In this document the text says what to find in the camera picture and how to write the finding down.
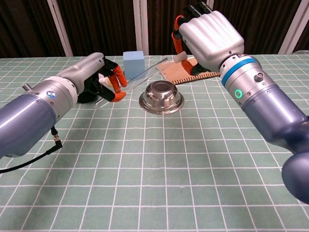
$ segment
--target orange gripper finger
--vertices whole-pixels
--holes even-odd
[[[115,98],[111,102],[119,102],[126,96],[126,92],[115,93]]]
[[[120,86],[119,86],[116,75],[114,74],[114,75],[110,76],[109,79],[111,81],[112,87],[115,90],[115,93],[119,93],[120,92]]]
[[[115,73],[116,77],[118,78],[121,86],[126,87],[127,86],[126,77],[125,77],[124,73],[122,72],[119,65],[116,68],[113,69],[113,72]]]
[[[174,46],[175,46],[177,54],[181,53],[183,51],[182,40],[176,39],[174,37],[174,32],[172,33],[172,39],[173,39]]]
[[[175,23],[174,23],[174,29],[178,30],[179,29],[179,25],[178,25],[178,19],[180,19],[181,17],[183,17],[182,15],[177,16],[177,18],[175,19]]]
[[[186,72],[191,75],[191,70],[193,68],[193,65],[188,60],[183,60],[182,66],[186,70]]]

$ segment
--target metal bowl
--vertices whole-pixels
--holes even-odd
[[[171,82],[155,81],[141,94],[139,103],[149,113],[167,115],[182,108],[183,96]]]

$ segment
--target black cable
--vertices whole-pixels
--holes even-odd
[[[49,150],[47,150],[45,153],[41,154],[40,156],[32,159],[32,160],[29,160],[28,162],[26,163],[23,163],[23,164],[20,164],[20,165],[17,165],[15,167],[12,167],[12,168],[7,168],[7,169],[1,169],[0,170],[0,174],[2,173],[8,173],[8,172],[11,172],[11,171],[15,171],[17,169],[20,169],[20,168],[23,168],[23,167],[26,167],[28,166],[29,164],[32,164],[34,163],[35,161],[38,161],[40,159],[42,159],[43,157],[59,150],[60,148],[62,148],[62,143],[60,141],[60,138],[58,136],[58,131],[55,129],[55,127],[52,127],[51,128],[51,133],[52,135],[54,136],[54,140],[55,140],[55,146],[53,146],[52,148],[50,148]]]

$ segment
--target light blue block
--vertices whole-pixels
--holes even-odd
[[[143,51],[124,52],[123,56],[126,79],[132,79],[145,71]]]

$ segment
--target white grid line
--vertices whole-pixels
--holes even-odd
[[[195,106],[196,106],[197,116],[199,116],[199,112],[198,112],[198,110],[197,110],[197,104],[196,104],[196,102],[195,102]],[[198,120],[199,120],[200,127],[202,127],[202,123],[201,123],[200,118],[199,118]],[[206,141],[205,141],[204,130],[202,130],[202,136],[203,136],[203,139],[204,139],[204,146],[205,146],[205,149],[206,149],[206,154],[207,154],[209,166],[210,166],[210,168],[211,168],[211,175],[212,175],[212,179],[213,179],[213,182],[214,182],[214,185],[215,185],[215,189],[216,189],[216,194],[217,194],[218,202],[219,202],[219,205],[220,205],[220,211],[221,211],[221,215],[222,215],[222,218],[223,218],[224,227],[225,227],[225,229],[227,230],[225,215],[224,215],[224,213],[223,213],[223,208],[222,208],[222,206],[221,206],[221,200],[220,200],[220,196],[219,196],[219,191],[218,191],[218,188],[217,188],[216,179],[215,179],[214,174],[213,174],[211,159],[210,159],[210,157],[209,157],[208,148],[207,148],[207,144],[206,144]]]
[[[179,114],[180,114],[180,119],[181,119],[181,124],[182,124],[182,132],[183,132],[183,119],[182,119],[181,110],[179,111]],[[187,171],[188,171],[190,193],[191,193],[192,205],[193,205],[194,221],[195,221],[195,227],[198,230],[197,213],[196,213],[195,204],[194,204],[194,197],[193,197],[193,190],[192,190],[192,184],[191,184],[191,175],[190,175],[190,170],[189,170],[189,161],[188,161],[187,147],[186,147],[185,139],[184,138],[185,137],[184,137],[184,132],[183,132],[183,146],[184,146],[185,158],[186,158],[186,162],[187,162]]]
[[[136,232],[136,230],[9,230],[10,232]],[[151,230],[140,230],[141,232],[149,232]],[[200,229],[200,230],[192,230],[192,229],[181,229],[181,230],[155,230],[156,232],[239,232],[239,231],[255,231],[253,229]],[[259,229],[259,231],[285,231],[283,229]],[[289,229],[289,232],[295,231],[295,232],[309,232],[309,229]]]
[[[82,226],[83,226],[84,217],[85,217],[85,214],[86,214],[86,210],[87,210],[87,207],[89,207],[88,203],[89,203],[89,199],[90,199],[90,195],[91,195],[92,188],[93,188],[93,186],[95,186],[93,183],[94,183],[95,178],[96,178],[96,173],[97,173],[97,170],[98,170],[98,164],[99,164],[100,159],[101,159],[101,156],[102,156],[102,150],[103,150],[104,144],[105,144],[105,140],[104,140],[103,143],[102,143],[102,147],[101,147],[101,150],[100,150],[100,154],[99,154],[99,157],[98,157],[98,161],[97,161],[97,164],[96,164],[96,167],[95,167],[95,171],[94,171],[94,173],[93,173],[93,177],[92,177],[92,181],[91,181],[89,193],[88,193],[88,196],[87,196],[86,207],[85,207],[85,209],[84,209],[84,211],[83,211],[83,216],[82,216],[82,220],[81,220],[81,223],[80,223],[80,226],[79,226],[79,231],[81,231],[81,228],[82,228]]]
[[[208,93],[208,88],[207,88],[207,86],[206,86],[205,80],[204,80],[204,85],[205,85],[206,91],[207,91],[207,93]],[[223,136],[223,138],[224,138],[224,140],[225,140],[224,133],[222,132],[222,129],[221,129],[221,128],[220,128],[220,132],[221,132],[221,135]],[[247,204],[247,200],[246,200],[246,198],[245,198],[245,194],[244,194],[243,189],[242,189],[242,186],[241,186],[241,184],[240,184],[240,180],[239,180],[238,174],[237,174],[237,172],[236,172],[235,165],[234,165],[234,162],[233,162],[233,160],[232,160],[231,154],[230,154],[230,152],[229,152],[228,146],[227,146],[227,144],[226,144],[226,140],[224,141],[224,143],[225,143],[225,147],[226,147],[226,150],[227,150],[229,159],[230,159],[230,161],[231,161],[231,163],[232,163],[233,171],[234,171],[235,176],[236,176],[236,178],[237,178],[237,182],[238,182],[238,184],[239,184],[239,186],[240,186],[241,194],[242,194],[242,196],[243,196],[243,199],[244,199],[245,203]],[[250,216],[252,225],[253,225],[253,227],[255,228],[255,231],[257,231],[256,226],[255,226],[255,222],[254,222],[253,217],[252,217],[252,214],[251,214],[251,211],[250,211],[250,209],[249,209],[248,206],[247,206],[246,208],[247,208],[247,211],[248,211],[248,213],[249,213],[249,216]]]
[[[243,136],[243,133],[241,132],[240,128],[239,128],[239,132],[240,132],[240,134],[241,134],[241,136],[242,136],[242,138],[243,138],[243,140],[244,140],[244,143],[245,143],[245,145],[246,145],[246,147],[247,147],[247,150],[249,151],[250,157],[251,157],[251,159],[252,159],[252,161],[253,161],[253,163],[254,163],[254,165],[255,165],[255,167],[256,167],[256,170],[257,170],[257,172],[258,172],[258,174],[259,174],[259,176],[260,176],[260,178],[261,178],[261,181],[262,181],[262,183],[263,183],[263,185],[264,185],[264,188],[265,188],[265,190],[266,190],[266,192],[267,192],[267,194],[268,194],[268,197],[269,197],[271,203],[272,203],[273,206],[274,206],[274,209],[275,209],[276,214],[277,214],[277,216],[278,216],[278,218],[279,218],[279,221],[280,221],[282,227],[285,229],[285,225],[284,225],[284,223],[283,223],[283,221],[282,221],[282,219],[281,219],[281,217],[280,217],[280,214],[278,213],[278,210],[277,210],[277,208],[276,208],[276,206],[275,206],[275,204],[274,204],[274,202],[273,202],[273,200],[272,200],[272,197],[271,197],[271,195],[270,195],[270,193],[269,193],[267,187],[265,186],[265,182],[264,182],[264,180],[263,180],[263,178],[262,178],[262,175],[261,175],[259,169],[257,168],[257,165],[256,165],[256,163],[255,163],[255,160],[254,160],[254,158],[253,158],[253,156],[252,156],[252,153],[251,153],[251,151],[250,151],[250,149],[249,149],[249,146],[248,146],[248,144],[247,144],[247,142],[246,142],[246,139],[245,139],[245,137]]]
[[[39,151],[40,151],[41,148],[43,147],[43,144],[44,144],[44,142],[43,142],[42,145],[40,146],[38,152],[35,154],[35,157],[39,154]],[[8,165],[10,164],[10,162],[11,162],[12,160],[13,160],[13,159],[11,159],[11,160],[7,163],[6,168],[8,167]],[[12,195],[10,196],[9,200],[7,201],[7,203],[6,203],[6,205],[4,206],[3,210],[1,211],[0,217],[1,217],[2,214],[4,213],[5,208],[6,208],[6,206],[8,205],[8,203],[11,201],[11,199],[13,198],[13,196],[15,195],[15,193],[17,192],[18,187],[20,186],[20,184],[21,184],[23,178],[26,176],[27,172],[30,170],[31,165],[32,165],[32,164],[30,164],[27,168],[25,168],[26,171],[24,172],[24,174],[23,174],[22,177],[20,178],[20,180],[19,180],[17,186],[15,187],[15,189],[14,189]]]
[[[58,158],[58,156],[59,156],[59,152],[60,152],[60,150],[57,152],[57,155],[56,155],[56,157],[55,157],[55,160],[53,161],[53,163],[52,163],[52,165],[51,165],[51,167],[50,167],[50,169],[49,169],[49,171],[48,171],[48,173],[47,173],[47,175],[46,175],[46,178],[45,178],[45,180],[44,180],[42,186],[41,186],[40,189],[39,189],[39,192],[38,192],[38,194],[37,194],[37,196],[36,196],[36,198],[35,198],[35,200],[34,200],[34,202],[33,202],[33,204],[32,204],[32,207],[30,208],[30,210],[29,210],[29,212],[28,212],[28,214],[27,214],[27,216],[26,216],[26,218],[25,218],[25,220],[24,220],[24,223],[23,223],[21,229],[24,228],[24,226],[25,226],[25,224],[26,224],[26,222],[27,222],[27,220],[28,220],[28,218],[29,218],[29,216],[30,216],[30,214],[31,214],[31,211],[32,211],[32,209],[33,209],[33,206],[35,205],[36,201],[38,200],[38,197],[39,197],[39,195],[40,195],[40,193],[41,193],[41,190],[42,190],[43,186],[45,185],[45,183],[46,183],[46,181],[47,181],[47,179],[48,179],[48,176],[49,176],[49,174],[50,174],[50,172],[51,172],[51,170],[52,170],[52,168],[53,168],[53,165],[54,165],[54,163],[56,162],[56,160],[57,160],[57,158]]]
[[[62,203],[62,201],[63,201],[63,199],[64,199],[64,196],[65,196],[66,193],[67,193],[68,185],[69,185],[69,183],[70,183],[70,181],[71,181],[71,178],[72,178],[72,176],[73,176],[74,169],[75,169],[76,164],[77,164],[77,162],[78,162],[78,159],[79,159],[79,156],[80,156],[80,153],[81,153],[81,151],[82,151],[82,148],[83,148],[84,143],[85,143],[85,139],[83,140],[82,146],[81,146],[81,148],[80,148],[80,150],[79,150],[79,154],[78,154],[77,157],[76,157],[76,161],[75,161],[75,163],[74,163],[74,166],[73,166],[73,168],[72,168],[71,174],[70,174],[69,179],[68,179],[68,181],[67,181],[67,186],[65,187],[64,192],[63,192],[63,194],[62,194],[61,200],[60,200],[60,202],[59,202],[59,207],[58,207],[58,209],[57,209],[57,211],[56,211],[56,214],[55,214],[55,216],[54,216],[54,219],[53,219],[53,222],[52,222],[52,224],[51,224],[51,226],[50,226],[50,229],[52,229],[52,227],[54,226],[54,223],[55,223],[56,218],[57,218],[57,216],[58,216],[61,203]]]
[[[1,187],[15,187],[18,185],[6,185]],[[37,187],[40,185],[20,185],[20,187]],[[116,187],[116,185],[44,185],[45,187]],[[141,185],[117,185],[118,187],[140,187]],[[190,185],[168,185],[169,187],[190,187]],[[192,185],[193,187],[239,187],[240,185]],[[241,186],[284,186],[284,184],[247,184],[247,185],[241,185]],[[142,187],[165,187],[165,185],[142,185]]]
[[[280,61],[280,60],[278,60],[287,70],[288,70],[288,68]],[[302,81],[300,81],[303,85],[304,85],[304,87],[306,87],[308,90],[309,90],[309,88],[302,82]],[[298,93],[298,95],[300,96],[300,97],[302,97],[307,103],[308,103],[308,101],[303,97],[303,96],[301,96],[300,95],[300,93]],[[304,212],[304,214],[306,215],[306,217],[307,217],[307,219],[309,220],[309,215],[308,215],[308,213],[306,212],[306,210],[305,210],[305,208],[304,208],[304,206],[303,206],[303,204],[301,204],[300,203],[300,200],[297,200],[298,201],[298,203],[300,204],[300,206],[302,207],[302,209],[303,209],[303,212]]]
[[[132,95],[130,96],[130,101],[129,101],[129,106],[128,106],[129,109],[128,109],[128,111],[127,111],[126,128],[125,128],[124,139],[125,139],[125,137],[126,137],[127,122],[128,122],[128,119],[129,119],[131,98],[132,98]],[[113,197],[113,201],[112,201],[112,210],[111,210],[111,216],[110,216],[110,223],[109,223],[109,225],[108,225],[108,229],[109,229],[109,230],[111,229],[111,226],[112,226],[113,210],[114,210],[114,206],[115,206],[116,193],[117,193],[117,187],[118,187],[118,181],[119,181],[119,174],[120,174],[120,167],[121,167],[121,161],[122,161],[122,157],[123,157],[124,147],[125,147],[125,141],[123,141],[123,143],[122,143],[122,148],[121,148],[121,155],[120,155],[119,166],[118,166],[118,172],[117,172],[117,179],[116,179],[116,187],[115,187],[114,197]]]
[[[140,211],[141,211],[141,193],[142,193],[142,183],[143,183],[144,152],[145,152],[145,137],[146,137],[146,117],[147,117],[147,112],[145,111],[144,112],[143,154],[141,156],[141,169],[140,169],[140,199],[139,199],[139,216],[138,216],[138,223],[137,223],[138,231],[140,231]]]
[[[13,159],[11,159],[7,164],[6,164],[6,166],[5,166],[5,168],[7,168],[9,165],[10,165],[10,163],[12,162],[12,160]]]

